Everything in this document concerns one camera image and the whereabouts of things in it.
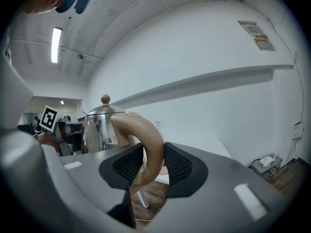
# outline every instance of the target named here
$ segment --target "stainless steel kettle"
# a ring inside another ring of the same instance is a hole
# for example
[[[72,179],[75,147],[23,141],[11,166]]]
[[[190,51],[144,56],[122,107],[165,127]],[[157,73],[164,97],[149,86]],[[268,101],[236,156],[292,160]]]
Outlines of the stainless steel kettle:
[[[115,113],[125,115],[125,111],[109,105],[108,95],[103,95],[101,101],[102,106],[91,110],[84,119],[81,153],[94,153],[118,146],[110,118]]]
[[[130,194],[152,182],[164,164],[164,141],[157,128],[140,115],[109,105],[110,97],[103,95],[102,106],[86,115],[82,129],[81,153],[93,153],[135,144],[134,136],[143,144],[147,163],[130,187]]]

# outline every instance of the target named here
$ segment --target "white ceiling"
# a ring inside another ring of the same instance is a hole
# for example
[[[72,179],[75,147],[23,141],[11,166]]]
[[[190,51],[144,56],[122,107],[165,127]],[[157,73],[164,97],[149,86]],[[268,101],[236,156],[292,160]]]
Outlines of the white ceiling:
[[[200,1],[165,0],[170,10]],[[25,79],[87,80],[118,42],[161,13],[167,13],[161,0],[91,0],[81,15],[73,8],[63,14],[23,14],[11,27],[13,65]],[[54,27],[63,29],[58,64],[51,62]]]

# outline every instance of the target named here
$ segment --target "fluorescent light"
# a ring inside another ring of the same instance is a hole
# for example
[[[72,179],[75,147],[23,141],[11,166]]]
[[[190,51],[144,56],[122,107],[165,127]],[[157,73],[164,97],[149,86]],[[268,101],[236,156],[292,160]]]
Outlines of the fluorescent light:
[[[60,40],[60,35],[62,34],[62,29],[54,28],[52,37],[52,62],[57,63],[58,57],[58,45]]]

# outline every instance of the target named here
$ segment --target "kettle lid knob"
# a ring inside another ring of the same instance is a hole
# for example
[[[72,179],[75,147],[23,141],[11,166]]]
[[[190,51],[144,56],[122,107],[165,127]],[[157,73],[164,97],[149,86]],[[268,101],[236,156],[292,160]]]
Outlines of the kettle lid knob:
[[[101,98],[103,106],[109,106],[110,97],[108,95],[103,95]]]

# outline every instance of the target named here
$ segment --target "white sticker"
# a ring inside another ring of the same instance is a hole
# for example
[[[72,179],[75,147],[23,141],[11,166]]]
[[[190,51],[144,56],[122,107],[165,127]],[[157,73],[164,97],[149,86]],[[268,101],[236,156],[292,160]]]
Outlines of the white sticker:
[[[239,184],[234,188],[234,191],[254,221],[267,214],[266,208],[248,188],[248,184]]]
[[[79,161],[76,161],[76,162],[73,162],[73,163],[69,163],[69,164],[64,165],[64,168],[65,168],[66,170],[69,170],[69,169],[73,169],[73,168],[76,168],[76,167],[79,167],[79,166],[82,166],[82,163],[79,162]]]

